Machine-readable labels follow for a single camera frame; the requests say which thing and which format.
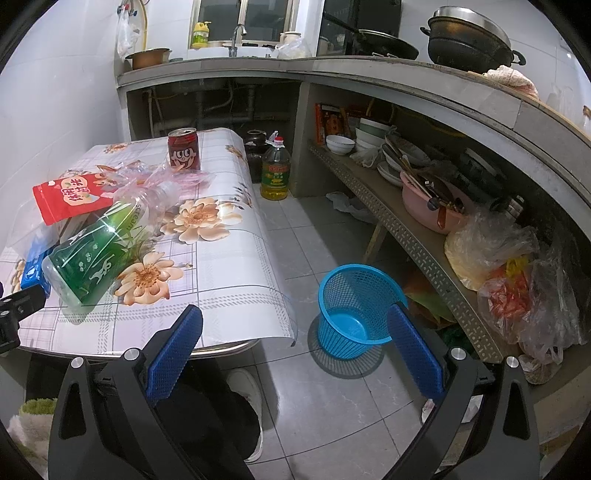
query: faucet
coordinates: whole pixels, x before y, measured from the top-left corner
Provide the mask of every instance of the faucet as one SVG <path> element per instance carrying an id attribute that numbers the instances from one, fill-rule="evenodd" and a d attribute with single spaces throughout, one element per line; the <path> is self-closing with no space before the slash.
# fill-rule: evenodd
<path id="1" fill-rule="evenodd" d="M 238 56 L 238 47 L 236 46 L 236 39 L 238 38 L 238 30 L 240 29 L 242 29 L 242 35 L 246 35 L 246 28 L 244 27 L 244 25 L 242 25 L 241 23 L 236 25 L 234 33 L 232 34 L 232 46 L 228 47 L 228 55 L 230 57 Z"/>

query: dish soap bottle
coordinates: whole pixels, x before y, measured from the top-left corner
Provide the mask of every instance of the dish soap bottle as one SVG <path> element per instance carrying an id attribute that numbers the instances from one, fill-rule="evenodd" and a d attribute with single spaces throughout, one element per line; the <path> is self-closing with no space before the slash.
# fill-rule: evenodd
<path id="1" fill-rule="evenodd" d="M 149 189 L 134 187 L 95 223 L 45 257 L 43 273 L 64 303 L 74 308 L 96 305 L 139 257 L 143 242 L 161 226 L 179 196 L 180 187 L 173 181 Z"/>
<path id="2" fill-rule="evenodd" d="M 267 200 L 283 200 L 287 197 L 291 156 L 283 137 L 275 137 L 267 143 L 272 147 L 262 159 L 261 196 Z"/>
<path id="3" fill-rule="evenodd" d="M 193 39 L 191 40 L 191 48 L 207 47 L 209 41 L 209 27 L 211 22 L 197 22 L 193 29 Z"/>

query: shelf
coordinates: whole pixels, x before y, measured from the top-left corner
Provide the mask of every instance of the shelf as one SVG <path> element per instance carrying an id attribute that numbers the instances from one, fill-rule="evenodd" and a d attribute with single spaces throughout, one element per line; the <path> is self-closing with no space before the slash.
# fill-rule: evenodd
<path id="1" fill-rule="evenodd" d="M 478 316 L 476 292 L 468 290 L 443 252 L 445 236 L 418 223 L 402 203 L 402 190 L 384 180 L 376 170 L 361 167 L 349 157 L 335 155 L 310 142 L 309 150 L 320 159 L 402 245 L 429 279 L 470 339 L 481 360 L 500 363 L 507 355 L 518 354 L 491 331 Z"/>

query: red can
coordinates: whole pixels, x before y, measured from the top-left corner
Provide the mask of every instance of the red can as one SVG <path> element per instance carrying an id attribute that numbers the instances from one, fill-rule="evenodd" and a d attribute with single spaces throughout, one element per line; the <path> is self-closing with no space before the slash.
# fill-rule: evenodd
<path id="1" fill-rule="evenodd" d="M 196 128 L 179 128 L 168 134 L 168 154 L 172 168 L 201 170 Z"/>

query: pot handle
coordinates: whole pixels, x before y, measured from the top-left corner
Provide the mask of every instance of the pot handle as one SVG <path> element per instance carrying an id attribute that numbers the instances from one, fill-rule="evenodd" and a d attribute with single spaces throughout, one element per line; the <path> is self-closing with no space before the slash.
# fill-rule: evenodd
<path id="1" fill-rule="evenodd" d="M 513 60 L 511 63 L 516 63 L 517 65 L 525 65 L 526 64 L 525 57 L 523 56 L 522 53 L 518 52 L 517 50 L 511 50 L 511 53 L 514 56 L 517 55 L 517 58 L 519 58 L 519 61 Z"/>

